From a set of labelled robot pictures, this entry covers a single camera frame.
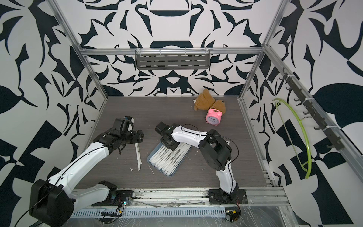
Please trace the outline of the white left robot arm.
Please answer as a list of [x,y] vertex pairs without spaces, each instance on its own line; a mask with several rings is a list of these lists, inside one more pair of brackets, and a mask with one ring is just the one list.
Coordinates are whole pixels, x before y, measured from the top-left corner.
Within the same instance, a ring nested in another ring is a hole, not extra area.
[[59,173],[47,180],[37,180],[31,187],[29,215],[51,227],[65,224],[73,213],[91,205],[115,205],[120,199],[115,184],[101,181],[75,192],[77,184],[101,160],[128,144],[143,141],[141,130],[134,130],[131,116],[115,119],[113,126],[99,134],[85,151]]

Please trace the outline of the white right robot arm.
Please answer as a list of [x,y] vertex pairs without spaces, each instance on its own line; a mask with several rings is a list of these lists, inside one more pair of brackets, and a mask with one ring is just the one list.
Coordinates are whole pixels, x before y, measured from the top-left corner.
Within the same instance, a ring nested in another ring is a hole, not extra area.
[[207,164],[216,171],[220,190],[230,197],[235,195],[238,184],[231,168],[232,149],[216,130],[195,131],[182,125],[169,126],[160,122],[155,131],[161,136],[160,142],[172,151],[181,143],[198,148]]

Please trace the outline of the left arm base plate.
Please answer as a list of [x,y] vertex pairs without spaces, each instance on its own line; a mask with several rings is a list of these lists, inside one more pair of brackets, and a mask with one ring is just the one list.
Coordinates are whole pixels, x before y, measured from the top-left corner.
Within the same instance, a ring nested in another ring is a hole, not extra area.
[[122,206],[132,200],[132,190],[110,191],[106,200],[92,204],[93,207],[101,206]]

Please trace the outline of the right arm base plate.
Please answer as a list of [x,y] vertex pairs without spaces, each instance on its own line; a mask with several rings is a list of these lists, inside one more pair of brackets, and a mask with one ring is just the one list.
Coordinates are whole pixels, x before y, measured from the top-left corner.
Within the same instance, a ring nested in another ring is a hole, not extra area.
[[209,189],[208,198],[210,204],[248,204],[248,198],[244,189],[235,188],[231,194],[221,189]]

